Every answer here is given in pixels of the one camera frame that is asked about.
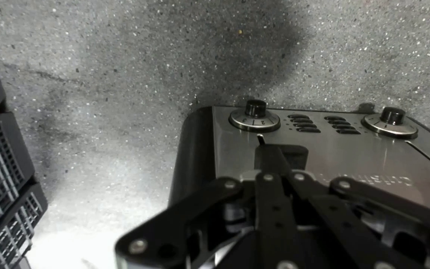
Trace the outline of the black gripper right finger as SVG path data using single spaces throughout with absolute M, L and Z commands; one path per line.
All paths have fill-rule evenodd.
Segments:
M 288 182 L 355 269 L 430 269 L 430 208 L 348 177 L 324 187 L 292 171 Z

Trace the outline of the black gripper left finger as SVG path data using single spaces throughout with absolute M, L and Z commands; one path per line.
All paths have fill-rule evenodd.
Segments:
M 198 269 L 243 235 L 252 206 L 252 182 L 215 179 L 124 233 L 116 269 Z

